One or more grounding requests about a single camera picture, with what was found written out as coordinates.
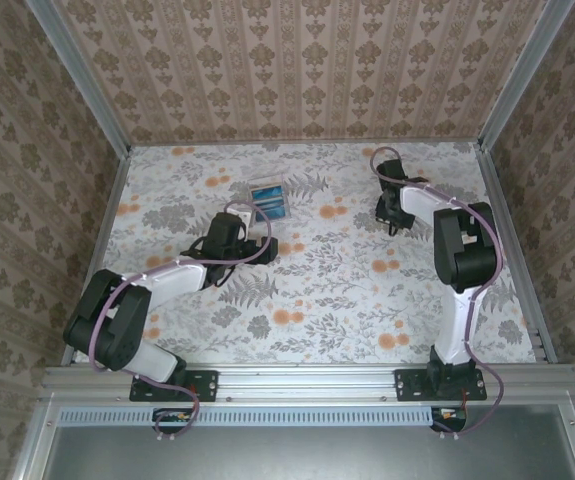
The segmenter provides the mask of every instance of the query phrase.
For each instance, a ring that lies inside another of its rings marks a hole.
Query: wall
[[[478,135],[544,0],[58,0],[134,144]]]
[[[575,363],[575,5],[492,155],[560,360]]]
[[[0,0],[0,478],[60,361],[116,167],[35,18]]]

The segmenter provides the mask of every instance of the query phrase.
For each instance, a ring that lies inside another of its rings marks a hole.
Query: robotic arm
[[[426,182],[409,179],[400,158],[377,167],[378,173],[408,183]],[[425,377],[406,391],[440,399],[461,398],[462,390],[477,385],[481,378],[475,362],[465,348],[467,315],[474,293],[494,275],[497,258],[487,231],[469,213],[431,195],[429,192],[380,180],[383,193],[376,207],[376,219],[389,225],[390,235],[409,229],[418,217],[434,229],[434,266],[441,282],[443,323],[431,349]],[[469,205],[494,226],[487,203]],[[476,331],[478,311],[486,293],[476,297],[471,332]]]
[[[240,260],[257,253],[261,247],[256,241],[247,240],[250,219],[251,215],[246,213],[216,214],[207,235],[177,257],[177,261],[187,258],[197,260],[197,264],[179,265],[160,274],[144,276],[125,288],[102,326],[96,342],[96,359],[110,370],[125,369],[159,383],[183,385],[186,362],[142,339],[147,312],[176,295],[197,292],[211,285],[221,286],[227,281],[235,266],[204,265],[200,261]],[[263,244],[269,242],[269,246],[251,264],[266,265],[276,258],[278,241],[267,237],[262,241]],[[109,270],[93,275],[65,328],[63,337],[68,345],[89,354],[92,331],[100,312],[122,282],[121,275]]]

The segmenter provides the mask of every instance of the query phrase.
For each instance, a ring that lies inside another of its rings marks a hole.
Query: floral surface
[[[272,224],[279,256],[244,265],[222,287],[150,311],[145,338],[191,362],[424,362],[441,324],[432,232],[417,220],[394,238],[374,220],[373,144],[140,147],[132,153],[105,266],[136,272],[169,261],[249,181],[282,174],[291,217]],[[410,176],[475,202],[485,198],[467,143],[397,145]],[[254,225],[252,238],[265,234]],[[533,354],[505,268],[474,342],[492,362]]]

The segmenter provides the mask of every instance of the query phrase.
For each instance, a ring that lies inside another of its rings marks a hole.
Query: mounting plate
[[[185,382],[182,386],[196,392],[201,403],[216,401],[217,370],[187,370],[185,374]],[[133,378],[129,400],[132,402],[190,402],[191,398],[184,393],[152,387],[142,380]]]
[[[438,395],[433,392],[425,368],[394,370],[394,378],[396,379],[396,396],[399,402],[463,400],[462,389],[455,389],[451,395]],[[475,375],[463,388],[467,393],[467,401],[487,400],[487,389],[483,374],[479,369],[476,369]]]

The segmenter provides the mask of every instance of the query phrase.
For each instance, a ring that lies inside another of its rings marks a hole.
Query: gray leaf pattern
[[[470,144],[395,145],[409,176],[465,201],[485,200]],[[144,337],[190,362],[425,362],[442,323],[433,233],[418,220],[391,238],[374,219],[373,144],[136,147],[105,267],[138,272],[204,235],[228,201],[280,173],[290,218],[272,223],[271,265],[241,265],[221,288],[149,312]],[[252,225],[251,239],[266,235]],[[487,361],[533,361],[505,268],[487,292],[474,348]]]

